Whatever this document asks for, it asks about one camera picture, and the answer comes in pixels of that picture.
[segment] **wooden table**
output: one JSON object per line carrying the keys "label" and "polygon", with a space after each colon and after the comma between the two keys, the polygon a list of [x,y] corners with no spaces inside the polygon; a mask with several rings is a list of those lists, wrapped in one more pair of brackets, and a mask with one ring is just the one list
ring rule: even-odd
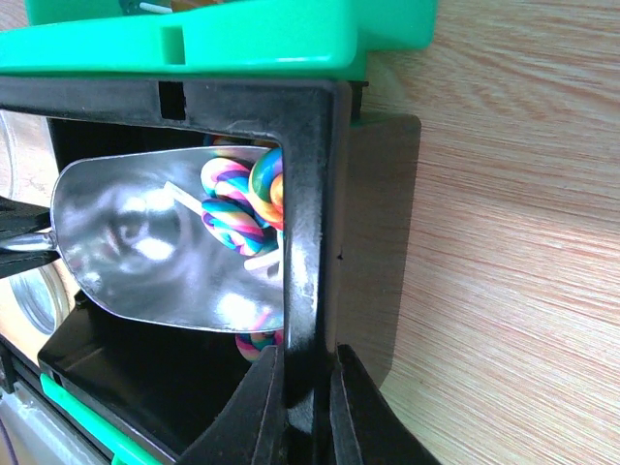
{"label": "wooden table", "polygon": [[370,59],[366,107],[422,121],[418,181],[399,308],[340,337],[445,464],[620,463],[619,25],[445,0],[430,49]]}

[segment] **metal scoop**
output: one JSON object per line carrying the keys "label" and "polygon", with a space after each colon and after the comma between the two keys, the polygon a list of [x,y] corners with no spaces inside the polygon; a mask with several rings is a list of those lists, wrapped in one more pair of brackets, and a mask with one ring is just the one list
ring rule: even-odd
{"label": "metal scoop", "polygon": [[52,231],[0,247],[57,250],[84,292],[119,317],[223,332],[281,328],[281,273],[244,266],[164,187],[173,183],[202,200],[208,160],[254,162],[266,150],[217,146],[80,160],[56,182]]}

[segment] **candy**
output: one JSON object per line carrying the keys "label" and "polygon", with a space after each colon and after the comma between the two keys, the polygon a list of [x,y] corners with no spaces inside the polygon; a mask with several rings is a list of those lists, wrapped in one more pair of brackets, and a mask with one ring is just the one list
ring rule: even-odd
{"label": "candy", "polygon": [[282,149],[265,153],[250,172],[248,196],[255,211],[276,230],[284,230]]}
{"label": "candy", "polygon": [[275,332],[256,332],[252,334],[237,334],[234,337],[236,347],[243,358],[254,362],[259,359],[261,351],[267,346],[282,344],[284,331],[279,329]]}
{"label": "candy", "polygon": [[213,158],[202,167],[202,187],[210,196],[202,203],[202,222],[230,249],[254,256],[263,249],[265,237],[247,199],[249,174],[244,164],[227,158]]}

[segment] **purple cable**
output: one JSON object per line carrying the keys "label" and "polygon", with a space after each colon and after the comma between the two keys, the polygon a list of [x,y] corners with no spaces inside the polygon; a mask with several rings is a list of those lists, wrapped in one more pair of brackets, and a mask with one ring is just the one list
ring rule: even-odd
{"label": "purple cable", "polygon": [[13,449],[13,443],[11,442],[11,437],[9,436],[9,431],[7,431],[7,427],[2,422],[2,418],[0,417],[0,434],[2,434],[2,439],[4,440],[4,444],[7,446],[7,450],[9,451],[9,458],[11,459],[11,465],[19,465],[17,461],[16,450]]}

